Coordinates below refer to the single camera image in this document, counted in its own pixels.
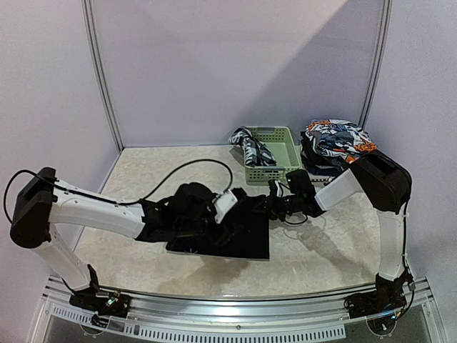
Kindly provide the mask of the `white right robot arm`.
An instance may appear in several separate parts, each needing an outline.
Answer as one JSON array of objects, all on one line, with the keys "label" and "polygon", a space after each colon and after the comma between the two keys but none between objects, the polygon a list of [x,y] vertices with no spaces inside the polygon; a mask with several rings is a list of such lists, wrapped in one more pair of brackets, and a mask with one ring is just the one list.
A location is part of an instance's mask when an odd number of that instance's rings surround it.
[{"label": "white right robot arm", "polygon": [[394,282],[406,271],[406,225],[412,178],[400,164],[379,150],[363,154],[348,168],[319,190],[314,188],[307,171],[288,173],[291,193],[277,195],[274,180],[268,182],[270,194],[260,205],[272,220],[284,221],[300,212],[319,217],[356,193],[364,193],[378,215],[380,226],[380,263],[378,277]]}]

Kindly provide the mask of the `black t-shirt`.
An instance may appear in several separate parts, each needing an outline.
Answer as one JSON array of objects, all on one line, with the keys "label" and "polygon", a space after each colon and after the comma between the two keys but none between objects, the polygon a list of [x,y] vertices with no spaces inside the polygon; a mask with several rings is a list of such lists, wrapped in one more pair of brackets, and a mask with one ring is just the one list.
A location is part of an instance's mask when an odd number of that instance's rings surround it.
[{"label": "black t-shirt", "polygon": [[199,237],[181,237],[166,245],[166,251],[227,259],[268,261],[270,259],[269,219],[261,211],[264,195],[249,196],[244,189],[231,190],[237,203],[220,224]]}]

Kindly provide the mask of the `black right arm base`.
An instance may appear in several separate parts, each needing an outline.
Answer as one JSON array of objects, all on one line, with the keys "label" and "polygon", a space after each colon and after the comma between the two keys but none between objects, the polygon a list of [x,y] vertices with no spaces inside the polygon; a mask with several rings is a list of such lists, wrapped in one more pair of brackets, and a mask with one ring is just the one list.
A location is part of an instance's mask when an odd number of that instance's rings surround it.
[{"label": "black right arm base", "polygon": [[415,283],[412,273],[408,270],[393,281],[384,279],[377,274],[375,276],[375,289],[372,292],[357,292],[347,296],[343,302],[344,308],[352,319],[395,309],[401,309],[404,312],[411,306],[403,292],[405,283],[408,284],[413,298]]}]

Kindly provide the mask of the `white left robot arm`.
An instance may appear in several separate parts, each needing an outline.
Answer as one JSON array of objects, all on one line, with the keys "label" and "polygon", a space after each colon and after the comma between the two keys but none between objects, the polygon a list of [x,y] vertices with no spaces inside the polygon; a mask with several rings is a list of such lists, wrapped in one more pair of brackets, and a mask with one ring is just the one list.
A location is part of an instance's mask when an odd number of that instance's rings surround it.
[{"label": "white left robot arm", "polygon": [[55,169],[27,171],[30,181],[17,194],[9,216],[10,237],[41,257],[91,310],[106,304],[94,268],[83,263],[57,231],[59,224],[100,229],[139,242],[172,242],[205,236],[221,222],[217,195],[198,183],[183,184],[169,198],[116,200],[79,189],[56,177]]}]

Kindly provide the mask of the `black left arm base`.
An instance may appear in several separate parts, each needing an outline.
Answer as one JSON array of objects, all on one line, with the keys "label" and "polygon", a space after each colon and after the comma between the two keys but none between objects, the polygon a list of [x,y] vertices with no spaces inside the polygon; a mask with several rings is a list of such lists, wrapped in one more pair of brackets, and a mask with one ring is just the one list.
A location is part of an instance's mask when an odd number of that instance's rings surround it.
[{"label": "black left arm base", "polygon": [[119,290],[102,291],[95,269],[88,264],[89,285],[79,291],[71,291],[69,304],[73,307],[96,312],[99,316],[127,318],[132,298]]}]

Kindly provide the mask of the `black white patterned garment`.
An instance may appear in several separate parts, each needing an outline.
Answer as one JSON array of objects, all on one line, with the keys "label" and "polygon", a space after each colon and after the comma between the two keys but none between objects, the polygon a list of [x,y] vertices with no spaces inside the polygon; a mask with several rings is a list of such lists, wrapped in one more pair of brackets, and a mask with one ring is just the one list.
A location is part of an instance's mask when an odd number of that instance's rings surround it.
[{"label": "black white patterned garment", "polygon": [[276,166],[277,161],[273,153],[262,142],[255,138],[246,127],[240,127],[228,138],[228,143],[241,147],[244,153],[246,166]]}]

